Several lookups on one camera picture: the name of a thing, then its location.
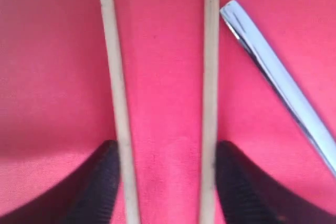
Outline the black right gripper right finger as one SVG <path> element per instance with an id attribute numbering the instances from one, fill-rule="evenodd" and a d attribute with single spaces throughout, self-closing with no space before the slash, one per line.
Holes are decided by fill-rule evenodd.
<path id="1" fill-rule="evenodd" d="M 275 181 L 230 141 L 216 144 L 215 183 L 226 223 L 335 223 L 335 215 Z"/>

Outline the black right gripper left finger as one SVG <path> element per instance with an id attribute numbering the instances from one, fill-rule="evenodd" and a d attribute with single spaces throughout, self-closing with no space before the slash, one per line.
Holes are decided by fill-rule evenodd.
<path id="1" fill-rule="evenodd" d="M 110 223 L 120 177 L 118 142 L 104 141 L 73 173 L 1 216 L 1 223 Z"/>

